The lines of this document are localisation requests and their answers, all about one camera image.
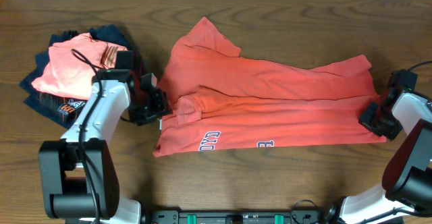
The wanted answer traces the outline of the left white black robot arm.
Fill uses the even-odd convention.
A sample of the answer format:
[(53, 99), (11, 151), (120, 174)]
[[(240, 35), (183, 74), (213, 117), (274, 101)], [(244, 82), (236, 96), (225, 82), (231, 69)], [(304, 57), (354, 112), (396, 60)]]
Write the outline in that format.
[(168, 113), (154, 74), (99, 70), (92, 94), (73, 126), (38, 152), (45, 212), (72, 223), (141, 223), (141, 204), (120, 194), (109, 143), (124, 111), (136, 125)]

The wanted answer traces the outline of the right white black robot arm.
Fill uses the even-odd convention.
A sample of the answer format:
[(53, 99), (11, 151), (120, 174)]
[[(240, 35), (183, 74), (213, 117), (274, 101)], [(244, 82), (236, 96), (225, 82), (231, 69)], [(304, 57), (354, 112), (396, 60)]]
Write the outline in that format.
[(383, 223), (410, 215), (431, 217), (431, 99), (403, 92), (391, 114), (407, 133), (381, 184), (345, 198), (336, 223)]

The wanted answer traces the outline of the red-orange t-shirt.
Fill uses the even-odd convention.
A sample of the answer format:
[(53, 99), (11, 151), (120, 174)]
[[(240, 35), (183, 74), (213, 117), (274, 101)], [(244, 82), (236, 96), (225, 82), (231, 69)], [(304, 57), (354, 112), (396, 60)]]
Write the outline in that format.
[(153, 153), (383, 142), (358, 121), (379, 98), (370, 68), (364, 55), (312, 69), (248, 59), (203, 18), (171, 50)]

